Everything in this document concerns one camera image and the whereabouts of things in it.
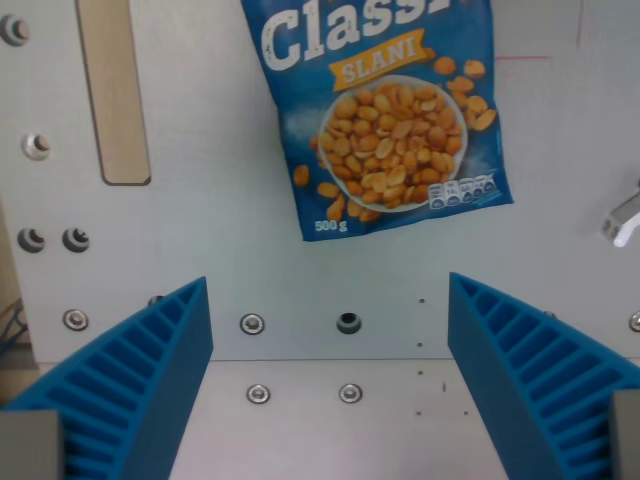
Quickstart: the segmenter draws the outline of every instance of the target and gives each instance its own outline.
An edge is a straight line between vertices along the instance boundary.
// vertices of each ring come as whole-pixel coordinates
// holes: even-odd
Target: wooden slot
[[[151,181],[129,0],[77,0],[102,178]]]

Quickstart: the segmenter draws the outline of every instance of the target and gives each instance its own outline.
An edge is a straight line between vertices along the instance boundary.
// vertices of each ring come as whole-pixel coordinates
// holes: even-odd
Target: bowl of peanuts
[[[349,198],[399,213],[427,204],[429,185],[456,177],[468,132],[443,89],[387,75],[340,95],[317,138],[322,161]]]

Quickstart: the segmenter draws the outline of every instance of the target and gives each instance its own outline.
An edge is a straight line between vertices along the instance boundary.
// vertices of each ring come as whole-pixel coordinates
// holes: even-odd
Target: blue 3d printed part
[[[166,479],[212,351],[201,278],[96,338],[6,410],[59,412],[66,479]]]
[[[611,478],[608,410],[640,369],[552,316],[451,274],[449,348],[512,480]]]

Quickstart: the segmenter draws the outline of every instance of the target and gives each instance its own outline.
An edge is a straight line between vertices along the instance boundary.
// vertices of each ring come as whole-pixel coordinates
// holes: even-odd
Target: white surface
[[[72,0],[0,0],[31,40],[0,45],[0,195],[12,238],[37,228],[45,250],[14,259],[37,360],[56,362],[195,277],[209,282],[214,359],[448,357],[448,273],[477,278],[555,312],[626,356],[640,309],[640,241],[598,235],[635,190],[637,2],[497,0],[497,97],[514,206],[368,237],[305,244],[276,112],[239,1],[133,0],[153,180],[100,177]],[[43,133],[44,162],[24,134]],[[68,252],[69,227],[88,252]],[[72,333],[65,310],[90,327]],[[357,335],[337,316],[363,319]],[[242,315],[266,322],[241,333]],[[418,342],[424,346],[418,348]]]
[[[347,405],[338,390],[352,382],[364,395]],[[244,397],[255,383],[269,387],[268,403],[253,405]],[[214,362],[171,480],[213,478],[506,480],[506,475],[453,361]]]

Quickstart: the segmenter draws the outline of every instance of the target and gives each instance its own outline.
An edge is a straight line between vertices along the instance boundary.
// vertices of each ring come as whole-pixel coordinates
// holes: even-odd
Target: snack bag
[[[512,203],[489,0],[242,0],[304,240]]]

